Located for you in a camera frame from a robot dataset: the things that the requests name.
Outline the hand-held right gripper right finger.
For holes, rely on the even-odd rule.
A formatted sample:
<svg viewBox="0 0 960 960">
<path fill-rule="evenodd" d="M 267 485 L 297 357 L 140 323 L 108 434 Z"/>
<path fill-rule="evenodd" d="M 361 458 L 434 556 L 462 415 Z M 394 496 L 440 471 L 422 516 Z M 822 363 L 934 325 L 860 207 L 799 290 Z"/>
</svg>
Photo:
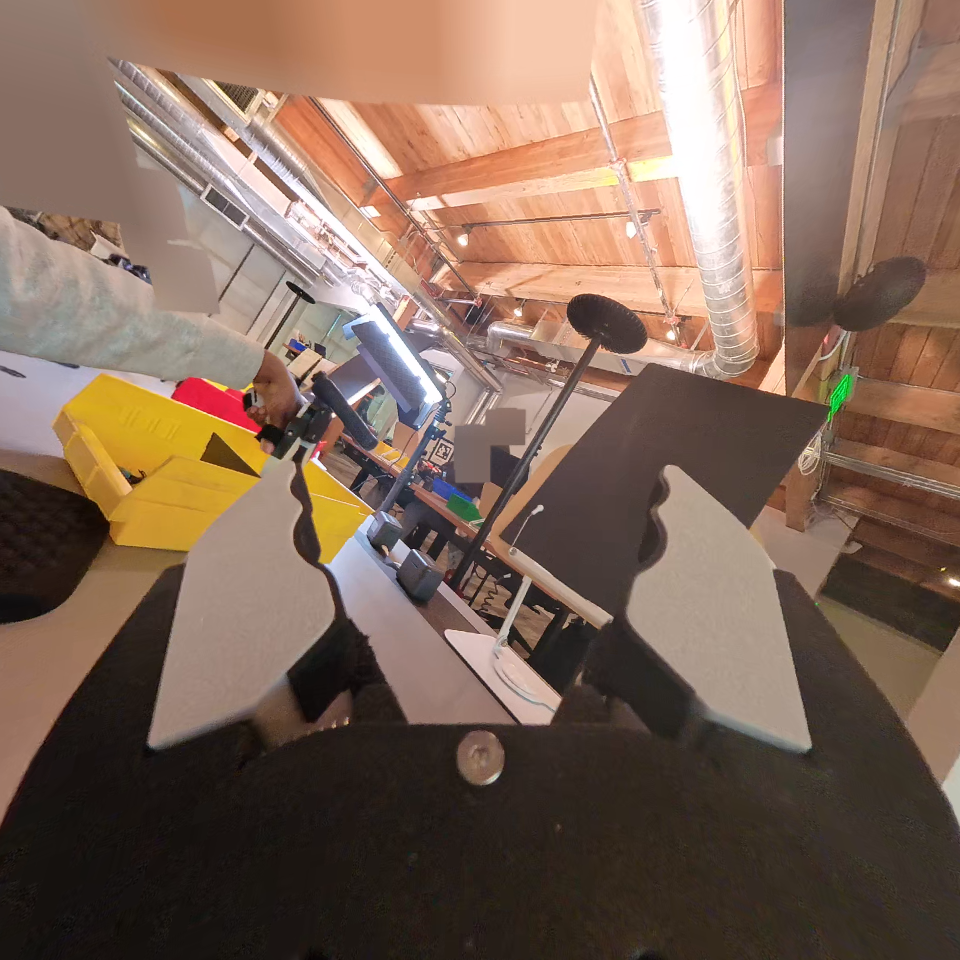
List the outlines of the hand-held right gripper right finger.
<svg viewBox="0 0 960 960">
<path fill-rule="evenodd" d="M 588 684 L 652 735 L 715 730 L 791 754 L 812 747 L 774 565 L 678 465 L 654 485 L 639 567 L 588 651 Z"/>
</svg>

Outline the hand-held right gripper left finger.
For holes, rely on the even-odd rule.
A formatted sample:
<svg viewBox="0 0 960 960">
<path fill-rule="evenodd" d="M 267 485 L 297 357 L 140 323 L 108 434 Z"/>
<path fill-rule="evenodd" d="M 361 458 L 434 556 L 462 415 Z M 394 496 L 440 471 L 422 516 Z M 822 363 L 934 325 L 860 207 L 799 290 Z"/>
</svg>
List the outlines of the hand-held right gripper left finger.
<svg viewBox="0 0 960 960">
<path fill-rule="evenodd" d="M 238 722 L 282 741 L 304 724 L 290 669 L 346 622 L 320 561 L 302 466 L 270 458 L 187 555 L 148 747 Z"/>
</svg>

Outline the red plastic bin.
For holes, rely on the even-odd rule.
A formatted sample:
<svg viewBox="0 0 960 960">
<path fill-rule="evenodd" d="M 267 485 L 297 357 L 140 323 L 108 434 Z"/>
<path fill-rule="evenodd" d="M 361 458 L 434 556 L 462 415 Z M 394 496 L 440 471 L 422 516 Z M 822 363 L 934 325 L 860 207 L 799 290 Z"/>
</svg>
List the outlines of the red plastic bin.
<svg viewBox="0 0 960 960">
<path fill-rule="evenodd" d="M 221 421 L 257 434 L 260 426 L 248 416 L 245 394 L 203 378 L 189 377 L 176 383 L 171 400 Z"/>
</svg>

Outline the yellow plastic bin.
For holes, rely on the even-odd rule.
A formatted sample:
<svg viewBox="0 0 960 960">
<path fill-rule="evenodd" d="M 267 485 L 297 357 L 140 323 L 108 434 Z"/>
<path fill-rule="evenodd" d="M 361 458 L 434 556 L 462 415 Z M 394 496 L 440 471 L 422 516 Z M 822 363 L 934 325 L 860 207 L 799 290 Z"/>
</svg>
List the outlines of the yellow plastic bin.
<svg viewBox="0 0 960 960">
<path fill-rule="evenodd" d="M 189 550 L 268 459 L 243 427 L 105 373 L 53 430 L 118 546 Z"/>
</svg>

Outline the person's left forearm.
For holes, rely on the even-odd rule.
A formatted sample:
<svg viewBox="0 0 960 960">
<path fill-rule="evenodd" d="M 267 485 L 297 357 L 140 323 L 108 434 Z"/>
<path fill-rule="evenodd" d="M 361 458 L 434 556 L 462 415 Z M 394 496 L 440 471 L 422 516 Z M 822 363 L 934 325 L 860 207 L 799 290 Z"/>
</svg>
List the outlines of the person's left forearm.
<svg viewBox="0 0 960 960">
<path fill-rule="evenodd" d="M 240 389 L 282 364 L 205 315 L 162 310 L 130 273 L 1 210 L 1 349 L 50 362 Z"/>
</svg>

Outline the person's left hand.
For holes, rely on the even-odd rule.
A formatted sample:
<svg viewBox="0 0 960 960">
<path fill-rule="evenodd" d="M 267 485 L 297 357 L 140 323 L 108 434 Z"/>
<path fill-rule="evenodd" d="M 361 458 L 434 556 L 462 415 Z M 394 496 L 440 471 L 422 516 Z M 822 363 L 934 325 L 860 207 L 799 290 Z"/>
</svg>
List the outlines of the person's left hand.
<svg viewBox="0 0 960 960">
<path fill-rule="evenodd" d="M 247 415 L 260 427 L 285 429 L 299 414 L 303 399 L 295 379 L 282 359 L 269 350 L 254 375 L 250 387 L 256 394 Z"/>
</svg>

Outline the LED light panel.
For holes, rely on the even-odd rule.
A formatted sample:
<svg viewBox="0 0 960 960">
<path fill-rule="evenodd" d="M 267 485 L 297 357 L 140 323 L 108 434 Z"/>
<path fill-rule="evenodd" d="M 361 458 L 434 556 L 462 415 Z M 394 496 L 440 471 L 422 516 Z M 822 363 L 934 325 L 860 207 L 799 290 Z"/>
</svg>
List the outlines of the LED light panel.
<svg viewBox="0 0 960 960">
<path fill-rule="evenodd" d="M 441 380 L 380 304 L 342 327 L 357 352 L 395 400 L 398 420 L 419 431 L 446 398 Z"/>
</svg>

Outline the black pole with round disc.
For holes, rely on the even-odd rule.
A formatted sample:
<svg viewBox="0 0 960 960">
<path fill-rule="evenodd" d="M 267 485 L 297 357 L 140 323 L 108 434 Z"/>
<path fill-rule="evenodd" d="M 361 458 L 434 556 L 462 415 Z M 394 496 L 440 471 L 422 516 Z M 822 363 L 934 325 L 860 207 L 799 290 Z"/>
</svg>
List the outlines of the black pole with round disc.
<svg viewBox="0 0 960 960">
<path fill-rule="evenodd" d="M 287 321 L 290 319 L 291 315 L 299 306 L 313 306 L 316 304 L 316 299 L 309 294 L 304 288 L 299 286 L 293 281 L 287 281 L 286 287 L 291 292 L 291 301 L 287 305 L 283 315 L 276 322 L 273 328 L 270 330 L 270 334 L 264 343 L 264 349 L 267 353 L 270 353 L 271 348 L 274 343 L 278 340 L 280 334 Z"/>
<path fill-rule="evenodd" d="M 640 317 L 625 305 L 599 294 L 578 294 L 566 309 L 567 319 L 575 332 L 587 339 L 580 359 L 570 371 L 558 396 L 527 444 L 518 465 L 511 471 L 501 493 L 486 514 L 482 526 L 462 554 L 462 559 L 451 572 L 449 585 L 460 591 L 467 581 L 471 566 L 483 551 L 494 525 L 509 501 L 522 485 L 524 475 L 539 455 L 547 435 L 554 426 L 570 396 L 575 392 L 587 368 L 600 349 L 614 354 L 634 354 L 645 347 L 648 336 Z"/>
</svg>

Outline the black panel with wooden rim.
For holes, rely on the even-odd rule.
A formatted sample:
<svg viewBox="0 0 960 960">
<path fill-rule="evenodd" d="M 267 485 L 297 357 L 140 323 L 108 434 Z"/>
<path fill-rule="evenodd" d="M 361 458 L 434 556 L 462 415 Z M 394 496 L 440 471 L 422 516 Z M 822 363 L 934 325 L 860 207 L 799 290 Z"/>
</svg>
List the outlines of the black panel with wooden rim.
<svg viewBox="0 0 960 960">
<path fill-rule="evenodd" d="M 648 365 L 529 495 L 511 498 L 488 542 L 514 546 L 615 614 L 652 556 L 662 470 L 681 469 L 745 528 L 754 525 L 829 408 Z"/>
</svg>

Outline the black dimpled foam cushion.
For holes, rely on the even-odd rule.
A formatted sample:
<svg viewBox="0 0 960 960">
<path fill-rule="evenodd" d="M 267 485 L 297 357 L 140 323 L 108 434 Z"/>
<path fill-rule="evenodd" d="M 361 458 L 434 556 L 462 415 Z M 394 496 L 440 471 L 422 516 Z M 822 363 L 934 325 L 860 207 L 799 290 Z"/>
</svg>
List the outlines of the black dimpled foam cushion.
<svg viewBox="0 0 960 960">
<path fill-rule="evenodd" d="M 1 623 L 39 618 L 77 589 L 109 537 L 90 499 L 1 471 Z"/>
</svg>

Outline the black round disc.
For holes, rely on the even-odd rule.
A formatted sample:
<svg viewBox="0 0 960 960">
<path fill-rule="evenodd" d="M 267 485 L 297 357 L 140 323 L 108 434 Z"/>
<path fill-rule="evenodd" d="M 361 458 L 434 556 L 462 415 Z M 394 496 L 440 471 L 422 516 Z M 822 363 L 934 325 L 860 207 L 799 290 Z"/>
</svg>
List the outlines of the black round disc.
<svg viewBox="0 0 960 960">
<path fill-rule="evenodd" d="M 911 305 L 928 278 L 927 265 L 914 256 L 897 256 L 871 265 L 832 303 L 808 299 L 786 310 L 787 328 L 808 329 L 824 323 L 847 332 L 883 326 Z"/>
</svg>

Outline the silver ventilation duct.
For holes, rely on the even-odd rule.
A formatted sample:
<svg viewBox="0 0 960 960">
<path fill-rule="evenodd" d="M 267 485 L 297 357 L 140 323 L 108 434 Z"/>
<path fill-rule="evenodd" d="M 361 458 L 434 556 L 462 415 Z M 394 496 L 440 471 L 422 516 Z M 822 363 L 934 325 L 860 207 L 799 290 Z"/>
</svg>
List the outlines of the silver ventilation duct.
<svg viewBox="0 0 960 960">
<path fill-rule="evenodd" d="M 649 43 L 713 348 L 690 371 L 743 376 L 760 350 L 743 198 L 746 129 L 730 2 L 633 2 Z"/>
</svg>

